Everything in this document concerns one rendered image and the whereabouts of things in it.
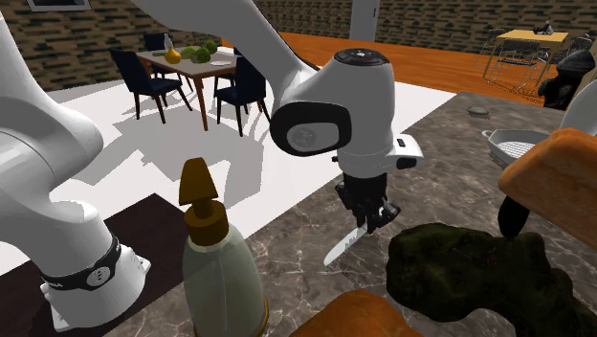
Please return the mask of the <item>dark mossy green lump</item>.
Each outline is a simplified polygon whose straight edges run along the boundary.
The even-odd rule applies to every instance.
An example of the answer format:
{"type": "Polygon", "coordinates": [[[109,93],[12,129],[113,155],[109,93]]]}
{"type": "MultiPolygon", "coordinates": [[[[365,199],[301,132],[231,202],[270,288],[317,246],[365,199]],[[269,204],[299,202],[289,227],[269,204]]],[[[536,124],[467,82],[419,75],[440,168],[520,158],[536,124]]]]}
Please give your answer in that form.
{"type": "Polygon", "coordinates": [[[386,272],[391,298],[439,323],[488,309],[516,337],[597,337],[597,315],[574,297],[567,273],[550,265],[537,233],[418,225],[390,240],[386,272]]]}

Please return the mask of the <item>yellow table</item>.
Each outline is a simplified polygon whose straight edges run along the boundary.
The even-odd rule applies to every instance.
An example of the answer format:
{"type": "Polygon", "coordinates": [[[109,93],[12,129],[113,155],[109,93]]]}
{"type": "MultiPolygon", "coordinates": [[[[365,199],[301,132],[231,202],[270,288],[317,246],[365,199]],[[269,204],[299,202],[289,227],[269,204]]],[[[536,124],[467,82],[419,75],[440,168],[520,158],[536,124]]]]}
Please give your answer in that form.
{"type": "MultiPolygon", "coordinates": [[[[488,82],[490,78],[490,73],[492,68],[496,65],[496,61],[498,59],[498,54],[500,53],[501,44],[507,38],[514,38],[514,39],[528,39],[539,41],[540,44],[543,43],[544,45],[551,45],[552,43],[565,41],[568,37],[567,32],[558,32],[554,31],[548,21],[545,22],[545,25],[542,28],[534,29],[534,30],[512,30],[501,34],[496,37],[495,44],[492,49],[492,52],[489,54],[489,58],[487,60],[486,66],[484,68],[484,72],[482,77],[488,82]]],[[[538,79],[538,70],[536,69],[533,73],[531,79],[537,82],[538,79]]]]}

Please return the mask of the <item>dark blue dining chair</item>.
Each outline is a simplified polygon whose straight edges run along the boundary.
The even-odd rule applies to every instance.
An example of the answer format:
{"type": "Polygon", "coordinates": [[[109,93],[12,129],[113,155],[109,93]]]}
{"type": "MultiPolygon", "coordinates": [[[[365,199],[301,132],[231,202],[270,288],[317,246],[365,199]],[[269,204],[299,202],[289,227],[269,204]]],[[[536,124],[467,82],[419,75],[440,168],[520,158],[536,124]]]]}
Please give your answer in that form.
{"type": "MultiPolygon", "coordinates": [[[[173,42],[168,33],[144,34],[144,45],[148,51],[167,51],[169,47],[173,46],[173,42]]],[[[171,74],[171,71],[160,66],[151,64],[150,67],[155,78],[158,76],[164,78],[166,74],[171,74]]]]}
{"type": "Polygon", "coordinates": [[[218,89],[214,92],[216,98],[216,120],[220,124],[222,114],[222,102],[226,102],[235,107],[238,132],[243,136],[240,107],[256,102],[265,114],[269,122],[270,115],[265,105],[266,97],[266,79],[245,57],[240,56],[236,59],[234,86],[218,89]]]}
{"type": "Polygon", "coordinates": [[[141,117],[140,95],[154,99],[163,124],[166,122],[166,117],[162,104],[167,105],[166,94],[169,92],[176,90],[188,110],[192,110],[182,90],[183,83],[179,79],[152,78],[134,52],[110,50],[110,55],[115,61],[127,89],[134,95],[137,120],[141,117]]]}

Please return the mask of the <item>white door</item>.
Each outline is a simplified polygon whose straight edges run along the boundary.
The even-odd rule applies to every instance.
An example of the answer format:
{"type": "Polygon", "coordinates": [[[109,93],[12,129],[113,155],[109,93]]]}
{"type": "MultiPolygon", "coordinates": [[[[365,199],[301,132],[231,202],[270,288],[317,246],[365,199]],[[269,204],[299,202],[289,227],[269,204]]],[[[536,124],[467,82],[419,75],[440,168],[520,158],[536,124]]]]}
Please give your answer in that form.
{"type": "Polygon", "coordinates": [[[377,30],[380,0],[352,0],[349,38],[373,42],[377,30]]]}

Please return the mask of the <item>large orange bread loaf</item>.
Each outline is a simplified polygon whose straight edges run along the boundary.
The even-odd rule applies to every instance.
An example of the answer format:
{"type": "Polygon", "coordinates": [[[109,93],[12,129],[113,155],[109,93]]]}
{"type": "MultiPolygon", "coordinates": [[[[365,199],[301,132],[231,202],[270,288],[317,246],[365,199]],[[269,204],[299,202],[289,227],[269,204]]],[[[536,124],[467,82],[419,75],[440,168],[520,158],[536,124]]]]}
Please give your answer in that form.
{"type": "Polygon", "coordinates": [[[509,165],[497,185],[597,251],[597,136],[556,130],[509,165]]]}

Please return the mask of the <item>silver serrated knife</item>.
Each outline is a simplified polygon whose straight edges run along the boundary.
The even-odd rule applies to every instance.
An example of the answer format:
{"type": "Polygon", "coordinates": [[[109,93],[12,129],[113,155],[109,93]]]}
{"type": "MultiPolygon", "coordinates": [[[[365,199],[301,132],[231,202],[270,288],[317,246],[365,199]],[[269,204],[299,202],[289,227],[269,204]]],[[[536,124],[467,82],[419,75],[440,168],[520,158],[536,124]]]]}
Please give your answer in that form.
{"type": "Polygon", "coordinates": [[[340,257],[350,246],[357,242],[366,233],[366,224],[353,229],[328,252],[328,254],[323,259],[323,265],[328,266],[329,264],[331,264],[335,259],[340,257]]]}

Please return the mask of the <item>wooden dining table with fruit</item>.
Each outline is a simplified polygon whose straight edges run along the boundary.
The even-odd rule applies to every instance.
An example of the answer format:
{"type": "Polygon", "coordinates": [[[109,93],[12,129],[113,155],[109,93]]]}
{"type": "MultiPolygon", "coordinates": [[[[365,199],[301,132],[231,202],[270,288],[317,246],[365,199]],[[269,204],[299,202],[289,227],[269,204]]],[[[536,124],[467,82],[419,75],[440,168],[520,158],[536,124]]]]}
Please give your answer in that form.
{"type": "Polygon", "coordinates": [[[164,35],[163,44],[163,50],[140,52],[137,53],[138,58],[149,75],[152,74],[151,66],[154,65],[193,81],[199,101],[199,111],[201,112],[203,127],[205,130],[208,130],[207,109],[203,95],[203,79],[234,72],[236,56],[216,52],[207,63],[193,63],[189,59],[183,59],[179,63],[170,64],[164,56],[154,56],[154,53],[167,52],[168,47],[172,46],[168,34],[164,35]]]}

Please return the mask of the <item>black figure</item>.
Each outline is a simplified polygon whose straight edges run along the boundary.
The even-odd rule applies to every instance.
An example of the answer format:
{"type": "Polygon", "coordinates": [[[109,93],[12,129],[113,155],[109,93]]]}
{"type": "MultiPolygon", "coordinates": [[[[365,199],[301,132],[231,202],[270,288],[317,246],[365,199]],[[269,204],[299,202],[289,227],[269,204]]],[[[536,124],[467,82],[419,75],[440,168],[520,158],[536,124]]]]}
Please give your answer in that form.
{"type": "Polygon", "coordinates": [[[594,68],[589,50],[578,50],[562,59],[556,67],[557,76],[543,81],[538,89],[538,95],[544,97],[543,107],[565,111],[584,75],[594,68]]]}

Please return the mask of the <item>green spray bottle gold nozzle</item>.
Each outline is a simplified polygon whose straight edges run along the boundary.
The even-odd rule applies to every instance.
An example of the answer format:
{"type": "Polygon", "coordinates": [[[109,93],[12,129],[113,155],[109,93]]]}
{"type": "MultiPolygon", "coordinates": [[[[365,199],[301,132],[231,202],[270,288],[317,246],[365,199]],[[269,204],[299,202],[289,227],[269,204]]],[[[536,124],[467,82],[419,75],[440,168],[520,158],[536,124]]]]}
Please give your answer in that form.
{"type": "Polygon", "coordinates": [[[252,252],[217,198],[205,160],[186,160],[179,203],[188,206],[182,269],[194,336],[261,337],[268,300],[252,252]]]}

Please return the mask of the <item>dark robot stand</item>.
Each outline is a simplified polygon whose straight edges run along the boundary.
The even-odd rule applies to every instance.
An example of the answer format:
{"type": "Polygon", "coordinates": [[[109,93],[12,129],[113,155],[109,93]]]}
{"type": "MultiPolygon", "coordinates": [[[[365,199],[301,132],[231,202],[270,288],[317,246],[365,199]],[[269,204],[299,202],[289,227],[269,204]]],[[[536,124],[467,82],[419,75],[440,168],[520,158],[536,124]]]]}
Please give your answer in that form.
{"type": "Polygon", "coordinates": [[[151,267],[140,298],[124,314],[102,326],[54,329],[38,268],[30,261],[0,276],[0,337],[132,337],[127,331],[142,312],[182,282],[182,254],[188,232],[184,213],[156,193],[105,220],[121,243],[147,258],[151,267]]]}

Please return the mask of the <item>white ridged baking dish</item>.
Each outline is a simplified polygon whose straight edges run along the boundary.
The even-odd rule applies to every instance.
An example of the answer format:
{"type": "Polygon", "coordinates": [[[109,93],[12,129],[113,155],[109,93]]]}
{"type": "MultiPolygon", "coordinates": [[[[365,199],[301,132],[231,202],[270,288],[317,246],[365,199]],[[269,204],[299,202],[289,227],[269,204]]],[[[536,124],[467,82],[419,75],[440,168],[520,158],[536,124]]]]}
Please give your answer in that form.
{"type": "Polygon", "coordinates": [[[534,130],[496,129],[484,130],[490,151],[506,165],[512,164],[549,135],[534,130]]]}

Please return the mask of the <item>framed wall picture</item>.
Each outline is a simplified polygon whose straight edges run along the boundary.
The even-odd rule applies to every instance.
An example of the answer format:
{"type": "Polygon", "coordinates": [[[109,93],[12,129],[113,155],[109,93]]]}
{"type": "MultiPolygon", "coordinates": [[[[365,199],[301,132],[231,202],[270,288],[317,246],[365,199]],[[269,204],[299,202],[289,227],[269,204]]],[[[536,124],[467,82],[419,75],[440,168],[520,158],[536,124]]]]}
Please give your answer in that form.
{"type": "Polygon", "coordinates": [[[90,0],[27,0],[32,11],[89,11],[90,0]]]}

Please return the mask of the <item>white rounded vessel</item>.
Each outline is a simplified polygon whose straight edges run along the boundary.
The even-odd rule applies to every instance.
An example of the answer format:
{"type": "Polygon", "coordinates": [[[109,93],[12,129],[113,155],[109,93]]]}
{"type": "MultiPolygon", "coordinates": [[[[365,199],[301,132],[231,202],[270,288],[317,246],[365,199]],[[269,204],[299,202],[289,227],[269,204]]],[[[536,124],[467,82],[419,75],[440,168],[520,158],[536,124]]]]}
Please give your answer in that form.
{"type": "Polygon", "coordinates": [[[597,79],[583,88],[568,106],[560,126],[565,128],[597,136],[597,79]]]}

